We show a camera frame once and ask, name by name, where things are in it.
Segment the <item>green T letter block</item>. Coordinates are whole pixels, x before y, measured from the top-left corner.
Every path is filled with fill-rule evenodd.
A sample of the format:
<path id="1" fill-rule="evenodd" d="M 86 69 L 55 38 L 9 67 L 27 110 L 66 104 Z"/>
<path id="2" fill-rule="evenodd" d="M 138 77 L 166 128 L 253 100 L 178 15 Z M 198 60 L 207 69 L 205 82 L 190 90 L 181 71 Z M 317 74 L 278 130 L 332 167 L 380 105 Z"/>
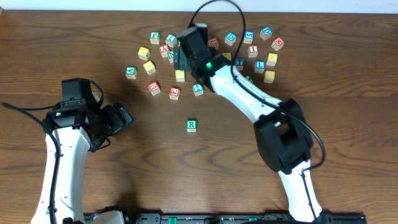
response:
<path id="1" fill-rule="evenodd" d="M 243 58 L 236 58 L 234 61 L 234 66 L 237 70 L 241 71 L 244 68 L 244 59 Z"/>

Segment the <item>green R letter block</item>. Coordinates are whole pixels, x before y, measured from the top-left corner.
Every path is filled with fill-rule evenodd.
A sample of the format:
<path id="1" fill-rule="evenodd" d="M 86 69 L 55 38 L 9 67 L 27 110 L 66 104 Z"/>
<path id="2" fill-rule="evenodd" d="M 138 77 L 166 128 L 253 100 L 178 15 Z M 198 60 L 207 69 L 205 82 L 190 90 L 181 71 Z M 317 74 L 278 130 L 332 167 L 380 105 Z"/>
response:
<path id="1" fill-rule="evenodd" d="M 187 132 L 194 133 L 197 131 L 197 121 L 195 119 L 187 120 Z"/>

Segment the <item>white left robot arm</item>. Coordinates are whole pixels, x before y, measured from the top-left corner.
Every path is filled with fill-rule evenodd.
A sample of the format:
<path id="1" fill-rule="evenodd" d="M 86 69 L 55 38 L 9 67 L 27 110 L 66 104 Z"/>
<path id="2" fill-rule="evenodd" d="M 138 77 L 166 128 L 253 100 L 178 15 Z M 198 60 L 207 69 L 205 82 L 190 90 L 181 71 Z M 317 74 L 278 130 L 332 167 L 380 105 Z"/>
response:
<path id="1" fill-rule="evenodd" d="M 61 101 L 47 113 L 44 182 L 32 223 L 84 223 L 83 179 L 86 157 L 110 145 L 133 118 L 121 102 L 101 106 L 84 99 Z"/>

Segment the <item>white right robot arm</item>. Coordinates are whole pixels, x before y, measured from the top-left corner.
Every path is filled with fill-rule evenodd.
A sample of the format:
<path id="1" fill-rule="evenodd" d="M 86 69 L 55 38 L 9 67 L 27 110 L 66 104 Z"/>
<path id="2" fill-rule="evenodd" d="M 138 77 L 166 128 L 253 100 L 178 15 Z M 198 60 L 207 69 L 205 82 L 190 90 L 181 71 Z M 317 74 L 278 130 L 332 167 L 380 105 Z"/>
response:
<path id="1" fill-rule="evenodd" d="M 322 208 L 313 189 L 310 150 L 315 132 L 294 100 L 280 101 L 245 79 L 231 60 L 207 45 L 206 24 L 191 24 L 177 39 L 176 68 L 235 105 L 254 125 L 257 148 L 266 165 L 278 173 L 298 222 L 316 222 Z"/>

